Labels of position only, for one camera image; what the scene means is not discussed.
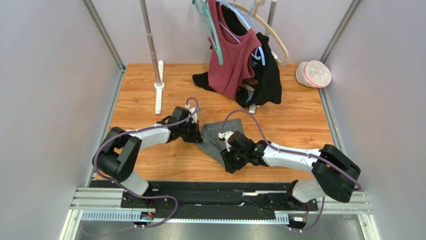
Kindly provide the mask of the grey cloth napkin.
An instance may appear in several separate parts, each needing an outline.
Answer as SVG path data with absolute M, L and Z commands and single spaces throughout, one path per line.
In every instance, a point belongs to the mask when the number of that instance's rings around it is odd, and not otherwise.
M 218 137 L 223 121 L 206 123 L 200 130 L 202 143 L 198 143 L 197 146 L 208 156 L 216 160 L 219 164 L 225 167 L 224 160 L 220 154 L 222 150 L 226 149 L 226 143 L 221 141 Z M 240 118 L 229 119 L 224 125 L 224 132 L 235 132 L 239 131 L 244 133 L 243 123 Z

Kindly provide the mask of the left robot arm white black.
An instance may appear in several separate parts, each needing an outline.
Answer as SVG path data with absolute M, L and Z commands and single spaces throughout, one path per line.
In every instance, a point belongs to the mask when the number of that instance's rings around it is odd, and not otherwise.
M 114 127 L 95 153 L 92 165 L 105 179 L 134 196 L 143 196 L 150 185 L 135 171 L 139 152 L 178 138 L 187 143 L 202 143 L 198 112 L 198 107 L 177 106 L 170 116 L 152 126 L 136 130 Z

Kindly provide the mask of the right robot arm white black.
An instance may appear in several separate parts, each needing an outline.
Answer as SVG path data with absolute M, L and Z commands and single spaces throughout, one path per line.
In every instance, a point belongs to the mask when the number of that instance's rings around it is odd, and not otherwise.
M 325 144 L 321 149 L 286 147 L 265 140 L 254 142 L 239 131 L 220 132 L 218 138 L 225 142 L 226 148 L 220 154 L 229 173 L 248 163 L 311 173 L 312 178 L 294 180 L 287 190 L 301 203 L 323 197 L 348 203 L 353 192 L 361 189 L 361 169 L 334 145 Z

